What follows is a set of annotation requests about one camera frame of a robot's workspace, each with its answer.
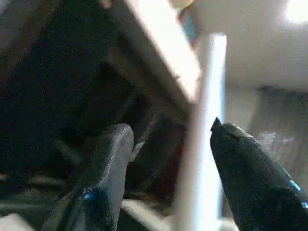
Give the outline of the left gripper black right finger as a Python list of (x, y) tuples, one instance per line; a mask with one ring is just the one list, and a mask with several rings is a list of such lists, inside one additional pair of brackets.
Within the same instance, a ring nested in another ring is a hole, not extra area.
[(253, 136), (216, 118), (210, 146), (239, 230), (308, 229), (308, 196)]

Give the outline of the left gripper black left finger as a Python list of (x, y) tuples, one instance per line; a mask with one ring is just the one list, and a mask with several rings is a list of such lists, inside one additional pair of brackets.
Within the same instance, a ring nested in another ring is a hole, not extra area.
[(109, 126), (98, 137), (85, 167), (55, 204), (43, 231), (115, 231), (134, 144), (127, 124)]

